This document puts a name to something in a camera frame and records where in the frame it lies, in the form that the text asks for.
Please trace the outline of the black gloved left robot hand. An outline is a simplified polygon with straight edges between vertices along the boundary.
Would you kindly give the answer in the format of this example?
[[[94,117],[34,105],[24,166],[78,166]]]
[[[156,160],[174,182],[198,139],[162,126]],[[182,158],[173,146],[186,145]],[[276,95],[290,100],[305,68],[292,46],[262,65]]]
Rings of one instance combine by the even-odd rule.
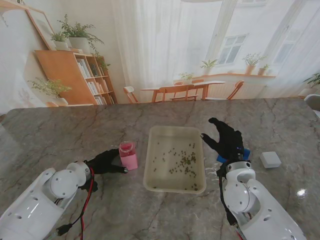
[[[124,166],[114,165],[113,160],[120,156],[119,150],[110,149],[98,154],[95,158],[86,162],[86,165],[93,170],[95,175],[103,175],[106,173],[128,173],[128,168]]]

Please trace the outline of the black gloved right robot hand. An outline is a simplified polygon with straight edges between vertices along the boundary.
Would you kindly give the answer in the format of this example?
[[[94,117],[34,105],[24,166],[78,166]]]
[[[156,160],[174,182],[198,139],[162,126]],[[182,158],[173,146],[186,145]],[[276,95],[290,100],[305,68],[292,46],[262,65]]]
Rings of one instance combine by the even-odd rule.
[[[210,118],[208,122],[215,125],[219,141],[215,141],[205,133],[201,134],[202,140],[227,161],[242,161],[245,153],[242,133],[215,117]]]

